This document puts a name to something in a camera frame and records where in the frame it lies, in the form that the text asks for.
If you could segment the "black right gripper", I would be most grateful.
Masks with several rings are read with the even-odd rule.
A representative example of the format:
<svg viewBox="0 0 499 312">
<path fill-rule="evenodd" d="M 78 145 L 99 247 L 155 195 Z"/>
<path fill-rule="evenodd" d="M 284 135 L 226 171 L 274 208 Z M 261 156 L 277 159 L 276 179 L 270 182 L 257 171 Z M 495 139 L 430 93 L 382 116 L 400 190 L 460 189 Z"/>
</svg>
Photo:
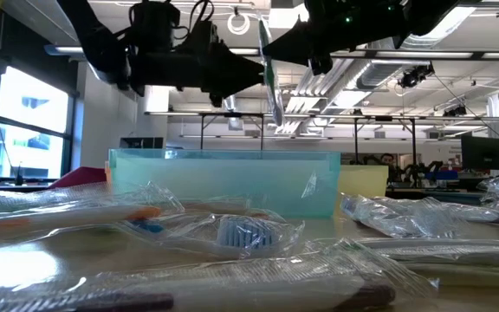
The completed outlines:
<svg viewBox="0 0 499 312">
<path fill-rule="evenodd" d="M 262 49 L 270 58 L 309 63 L 314 75 L 333 66 L 331 53 L 350 51 L 368 42 L 395 36 L 405 30 L 405 6 L 399 0 L 308 0 L 307 22 Z"/>
</svg>

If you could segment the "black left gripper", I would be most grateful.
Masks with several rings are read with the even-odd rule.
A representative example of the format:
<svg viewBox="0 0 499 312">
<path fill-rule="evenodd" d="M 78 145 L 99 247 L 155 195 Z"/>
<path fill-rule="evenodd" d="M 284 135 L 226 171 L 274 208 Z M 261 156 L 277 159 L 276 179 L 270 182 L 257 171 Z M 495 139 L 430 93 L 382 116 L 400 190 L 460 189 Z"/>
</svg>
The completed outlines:
<svg viewBox="0 0 499 312">
<path fill-rule="evenodd" d="M 223 42 L 180 44 L 177 49 L 137 48 L 130 56 L 130 87 L 140 96 L 145 86 L 199 88 L 218 107 L 224 93 L 263 82 L 264 66 L 236 55 Z"/>
</svg>

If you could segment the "green toothbrush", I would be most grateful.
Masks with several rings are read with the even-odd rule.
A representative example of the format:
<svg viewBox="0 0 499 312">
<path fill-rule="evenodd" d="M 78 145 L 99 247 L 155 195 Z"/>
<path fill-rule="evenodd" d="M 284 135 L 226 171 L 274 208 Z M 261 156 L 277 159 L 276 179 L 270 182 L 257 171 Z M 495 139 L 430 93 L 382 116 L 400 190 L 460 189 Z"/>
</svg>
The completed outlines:
<svg viewBox="0 0 499 312">
<path fill-rule="evenodd" d="M 161 188 L 152 182 L 144 185 L 109 185 L 101 182 L 39 192 L 0 191 L 0 214 L 111 205 L 157 207 L 162 209 L 165 214 L 180 213 L 185 210 L 168 189 Z"/>
<path fill-rule="evenodd" d="M 274 123 L 281 127 L 284 124 L 284 109 L 282 105 L 282 94 L 278 90 L 278 79 L 275 76 L 275 67 L 270 56 L 265 55 L 264 48 L 269 45 L 271 34 L 268 27 L 268 22 L 264 15 L 258 14 L 258 35 L 259 35 L 259 52 L 261 62 L 264 67 L 263 79 L 264 86 L 268 94 L 269 112 L 272 114 Z"/>
<path fill-rule="evenodd" d="M 499 240 L 350 238 L 443 285 L 499 288 Z"/>
</svg>

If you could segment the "white ceiling light panel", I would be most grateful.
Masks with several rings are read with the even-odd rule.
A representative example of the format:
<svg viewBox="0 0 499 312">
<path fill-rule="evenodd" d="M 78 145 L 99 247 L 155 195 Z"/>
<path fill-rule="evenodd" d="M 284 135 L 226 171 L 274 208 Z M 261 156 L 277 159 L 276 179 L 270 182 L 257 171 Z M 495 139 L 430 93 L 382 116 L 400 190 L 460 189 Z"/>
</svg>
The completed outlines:
<svg viewBox="0 0 499 312">
<path fill-rule="evenodd" d="M 309 14 L 303 3 L 294 8 L 271 8 L 269 26 L 272 29 L 291 29 L 297 21 L 306 22 Z"/>
</svg>

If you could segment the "green translucent plastic bin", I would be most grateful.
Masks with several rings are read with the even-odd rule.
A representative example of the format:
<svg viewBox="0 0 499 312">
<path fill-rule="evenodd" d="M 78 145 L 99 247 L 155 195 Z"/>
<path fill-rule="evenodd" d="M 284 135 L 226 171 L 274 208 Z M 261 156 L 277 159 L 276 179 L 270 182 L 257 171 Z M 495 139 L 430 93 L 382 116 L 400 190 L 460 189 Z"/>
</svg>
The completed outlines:
<svg viewBox="0 0 499 312">
<path fill-rule="evenodd" d="M 112 149 L 116 185 L 148 182 L 181 200 L 246 198 L 284 218 L 330 218 L 340 154 L 314 151 Z"/>
</svg>

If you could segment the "person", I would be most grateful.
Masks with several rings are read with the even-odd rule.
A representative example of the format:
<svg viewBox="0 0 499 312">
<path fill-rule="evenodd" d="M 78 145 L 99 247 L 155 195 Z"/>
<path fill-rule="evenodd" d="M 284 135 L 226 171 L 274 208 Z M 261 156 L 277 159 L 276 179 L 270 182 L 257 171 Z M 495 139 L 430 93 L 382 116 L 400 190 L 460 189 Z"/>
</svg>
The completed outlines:
<svg viewBox="0 0 499 312">
<path fill-rule="evenodd" d="M 398 182 L 399 181 L 399 170 L 396 166 L 395 158 L 390 153 L 383 153 L 381 155 L 380 161 L 388 166 L 388 181 Z"/>
</svg>

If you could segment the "yellow plastic bin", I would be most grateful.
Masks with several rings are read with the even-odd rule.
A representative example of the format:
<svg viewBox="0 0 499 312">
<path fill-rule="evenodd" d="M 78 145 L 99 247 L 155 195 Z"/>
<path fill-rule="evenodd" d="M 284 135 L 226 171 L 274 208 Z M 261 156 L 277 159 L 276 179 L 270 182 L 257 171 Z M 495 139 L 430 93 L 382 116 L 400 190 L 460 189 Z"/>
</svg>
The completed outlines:
<svg viewBox="0 0 499 312">
<path fill-rule="evenodd" d="M 387 166 L 343 165 L 338 178 L 336 205 L 340 205 L 343 194 L 384 197 L 388 172 Z"/>
</svg>

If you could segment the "magenta plastic bin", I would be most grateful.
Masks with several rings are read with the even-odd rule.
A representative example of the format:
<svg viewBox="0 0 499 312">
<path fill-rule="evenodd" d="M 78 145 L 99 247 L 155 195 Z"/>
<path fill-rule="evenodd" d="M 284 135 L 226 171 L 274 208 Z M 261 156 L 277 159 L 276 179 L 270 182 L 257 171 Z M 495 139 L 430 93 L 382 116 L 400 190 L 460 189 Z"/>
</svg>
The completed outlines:
<svg viewBox="0 0 499 312">
<path fill-rule="evenodd" d="M 49 189 L 100 183 L 106 180 L 107 176 L 103 168 L 81 166 L 56 180 L 49 186 Z"/>
</svg>

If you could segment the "blue box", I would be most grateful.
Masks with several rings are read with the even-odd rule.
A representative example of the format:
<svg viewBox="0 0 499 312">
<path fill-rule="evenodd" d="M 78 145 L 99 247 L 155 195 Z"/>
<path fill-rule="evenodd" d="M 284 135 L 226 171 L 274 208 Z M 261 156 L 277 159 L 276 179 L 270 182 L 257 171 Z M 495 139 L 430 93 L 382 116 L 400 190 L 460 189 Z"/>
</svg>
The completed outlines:
<svg viewBox="0 0 499 312">
<path fill-rule="evenodd" d="M 428 172 L 424 175 L 426 179 L 429 180 L 457 180 L 458 172 L 456 171 L 438 171 L 438 172 Z"/>
</svg>

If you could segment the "large window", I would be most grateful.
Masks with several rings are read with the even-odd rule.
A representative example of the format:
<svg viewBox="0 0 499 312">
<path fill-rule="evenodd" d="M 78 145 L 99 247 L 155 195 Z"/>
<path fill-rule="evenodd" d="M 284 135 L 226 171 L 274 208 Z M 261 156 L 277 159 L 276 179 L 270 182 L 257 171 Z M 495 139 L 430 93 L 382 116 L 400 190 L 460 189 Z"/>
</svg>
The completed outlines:
<svg viewBox="0 0 499 312">
<path fill-rule="evenodd" d="M 0 74 L 0 178 L 61 177 L 72 104 L 69 94 L 16 68 Z"/>
</svg>

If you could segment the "black computer monitor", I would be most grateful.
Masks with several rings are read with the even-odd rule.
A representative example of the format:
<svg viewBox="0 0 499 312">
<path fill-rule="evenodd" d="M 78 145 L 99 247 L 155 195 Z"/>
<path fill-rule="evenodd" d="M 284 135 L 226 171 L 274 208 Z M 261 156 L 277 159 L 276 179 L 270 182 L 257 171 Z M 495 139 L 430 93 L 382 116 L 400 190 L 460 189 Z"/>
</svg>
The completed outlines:
<svg viewBox="0 0 499 312">
<path fill-rule="evenodd" d="M 462 136 L 463 168 L 499 170 L 499 139 Z"/>
</svg>

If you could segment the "purple wrapped toothbrush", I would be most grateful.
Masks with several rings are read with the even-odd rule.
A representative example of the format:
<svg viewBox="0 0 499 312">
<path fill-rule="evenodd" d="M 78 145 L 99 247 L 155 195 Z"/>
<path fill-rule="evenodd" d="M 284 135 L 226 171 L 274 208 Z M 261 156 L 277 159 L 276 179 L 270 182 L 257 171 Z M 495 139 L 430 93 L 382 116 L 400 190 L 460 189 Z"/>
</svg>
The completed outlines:
<svg viewBox="0 0 499 312">
<path fill-rule="evenodd" d="M 0 287 L 0 312 L 301 312 L 431 298 L 437 285 L 341 242 L 284 258 L 100 273 Z"/>
</svg>

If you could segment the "black metal frame stand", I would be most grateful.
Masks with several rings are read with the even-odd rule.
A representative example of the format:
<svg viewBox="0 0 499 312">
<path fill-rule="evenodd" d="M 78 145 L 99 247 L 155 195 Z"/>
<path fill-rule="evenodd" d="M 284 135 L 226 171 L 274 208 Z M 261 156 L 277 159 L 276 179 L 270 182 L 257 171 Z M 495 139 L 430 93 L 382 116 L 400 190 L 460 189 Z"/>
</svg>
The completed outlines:
<svg viewBox="0 0 499 312">
<path fill-rule="evenodd" d="M 272 116 L 272 114 L 264 113 L 247 113 L 247 112 L 144 112 L 144 115 L 155 116 L 199 116 L 204 122 L 206 116 L 221 116 L 224 118 L 242 118 L 242 117 L 256 117 L 262 120 L 261 126 L 264 125 L 264 120 Z M 413 116 L 393 116 L 393 115 L 355 115 L 355 114 L 285 114 L 288 119 L 314 119 L 324 118 L 332 120 L 353 120 L 356 127 L 359 120 L 371 120 L 377 122 L 389 122 L 395 120 L 408 120 L 412 124 L 412 156 L 413 164 L 417 162 L 417 137 L 416 137 L 416 119 Z"/>
</svg>

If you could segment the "black overhead frame rail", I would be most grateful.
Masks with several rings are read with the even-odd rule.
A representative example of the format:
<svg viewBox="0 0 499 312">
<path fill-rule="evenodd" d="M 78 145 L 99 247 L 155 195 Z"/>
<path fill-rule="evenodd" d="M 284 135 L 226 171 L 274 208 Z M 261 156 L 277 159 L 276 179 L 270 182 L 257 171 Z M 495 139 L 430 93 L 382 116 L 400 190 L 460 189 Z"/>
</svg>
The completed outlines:
<svg viewBox="0 0 499 312">
<path fill-rule="evenodd" d="M 46 45 L 48 55 L 83 57 L 82 47 Z M 244 57 L 261 56 L 258 48 L 230 48 L 230 52 Z M 426 61 L 471 61 L 499 62 L 499 50 L 496 51 L 454 51 L 454 50 L 378 50 L 356 49 L 355 51 L 337 51 L 331 54 L 337 59 L 371 60 L 426 60 Z"/>
</svg>

